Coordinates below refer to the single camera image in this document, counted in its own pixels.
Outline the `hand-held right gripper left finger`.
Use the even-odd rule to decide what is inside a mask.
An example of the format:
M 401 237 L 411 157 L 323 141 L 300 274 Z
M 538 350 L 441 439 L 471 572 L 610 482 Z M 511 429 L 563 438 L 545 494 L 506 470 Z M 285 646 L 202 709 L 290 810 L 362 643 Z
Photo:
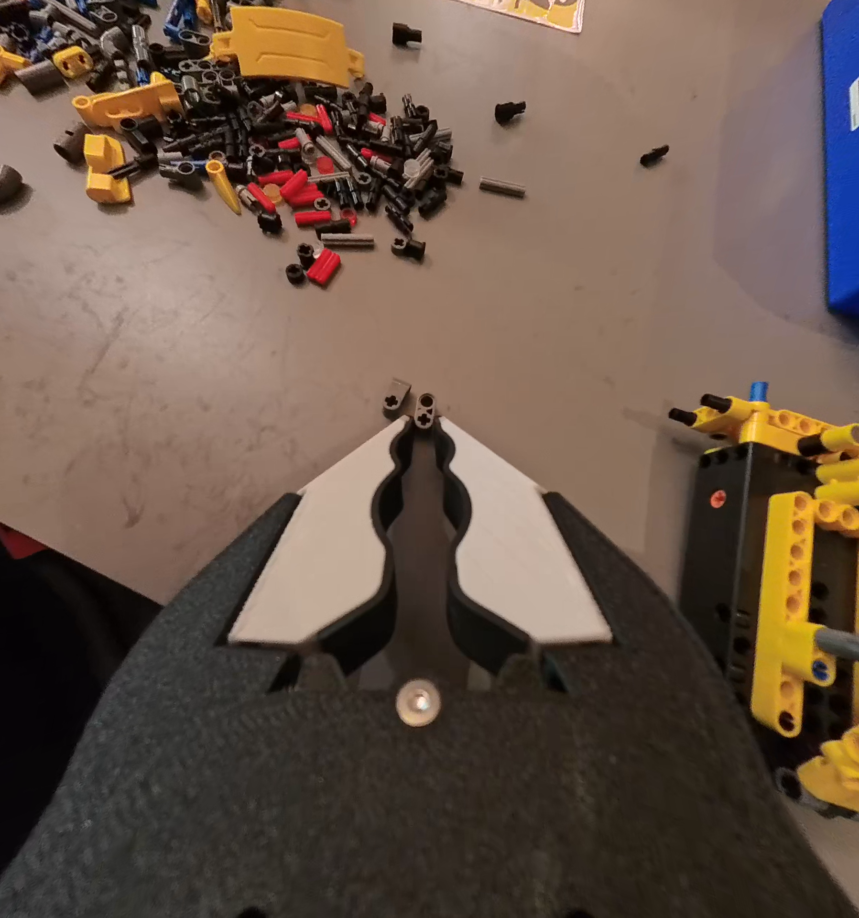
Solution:
M 390 529 L 409 467 L 410 421 L 400 417 L 291 495 L 229 645 L 326 654 L 345 675 L 377 656 L 396 624 Z

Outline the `pile of toy building pieces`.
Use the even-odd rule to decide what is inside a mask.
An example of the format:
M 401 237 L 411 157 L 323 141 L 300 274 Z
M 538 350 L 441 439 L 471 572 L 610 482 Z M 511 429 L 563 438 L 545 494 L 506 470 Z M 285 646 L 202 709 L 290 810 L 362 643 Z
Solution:
M 408 94 L 390 110 L 366 75 L 344 88 L 244 77 L 238 63 L 210 59 L 210 40 L 231 29 L 236 6 L 283 8 L 0 2 L 0 90 L 72 93 L 73 121 L 53 150 L 84 172 L 86 196 L 103 208 L 133 205 L 147 176 L 223 202 L 206 175 L 209 159 L 223 162 L 242 213 L 266 237 L 287 224 L 314 235 L 285 268 L 291 284 L 311 284 L 305 272 L 325 248 L 322 233 L 373 235 L 370 216 L 389 222 L 391 243 L 420 240 L 418 223 L 463 181 L 451 130 Z

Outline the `yellow tooth piece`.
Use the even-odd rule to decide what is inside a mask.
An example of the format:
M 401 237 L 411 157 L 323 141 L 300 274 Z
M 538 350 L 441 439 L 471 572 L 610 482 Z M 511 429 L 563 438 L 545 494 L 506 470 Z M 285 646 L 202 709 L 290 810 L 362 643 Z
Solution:
M 206 175 L 220 199 L 233 213 L 240 215 L 242 213 L 241 200 L 228 177 L 225 164 L 216 159 L 209 159 L 206 162 Z

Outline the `large yellow curved panel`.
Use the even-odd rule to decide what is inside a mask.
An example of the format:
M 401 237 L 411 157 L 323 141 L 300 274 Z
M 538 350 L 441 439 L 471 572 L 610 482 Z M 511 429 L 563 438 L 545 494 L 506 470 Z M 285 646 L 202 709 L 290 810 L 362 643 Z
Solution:
M 209 57 L 238 63 L 244 77 L 348 88 L 365 75 L 364 56 L 335 20 L 263 6 L 236 6 L 230 15 L 231 29 L 214 34 Z

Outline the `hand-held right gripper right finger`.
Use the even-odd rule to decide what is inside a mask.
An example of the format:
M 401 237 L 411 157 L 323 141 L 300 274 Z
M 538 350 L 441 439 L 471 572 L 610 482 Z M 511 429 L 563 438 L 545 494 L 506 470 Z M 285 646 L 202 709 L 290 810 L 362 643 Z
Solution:
M 439 422 L 443 509 L 454 530 L 446 618 L 469 661 L 609 645 L 611 628 L 551 511 L 552 494 L 451 419 Z

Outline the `yellow black toy model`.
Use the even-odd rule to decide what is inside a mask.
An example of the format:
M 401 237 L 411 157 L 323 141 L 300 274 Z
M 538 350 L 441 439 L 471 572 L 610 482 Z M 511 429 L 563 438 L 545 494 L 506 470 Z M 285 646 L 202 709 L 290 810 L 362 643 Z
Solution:
M 705 394 L 679 605 L 779 791 L 859 820 L 859 423 Z

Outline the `yellow black sticker sheet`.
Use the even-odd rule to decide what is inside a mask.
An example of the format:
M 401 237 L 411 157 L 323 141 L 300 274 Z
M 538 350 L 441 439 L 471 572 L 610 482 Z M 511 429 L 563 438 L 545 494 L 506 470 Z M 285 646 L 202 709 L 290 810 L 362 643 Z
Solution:
M 460 1 L 461 4 L 564 33 L 582 31 L 585 1 Z

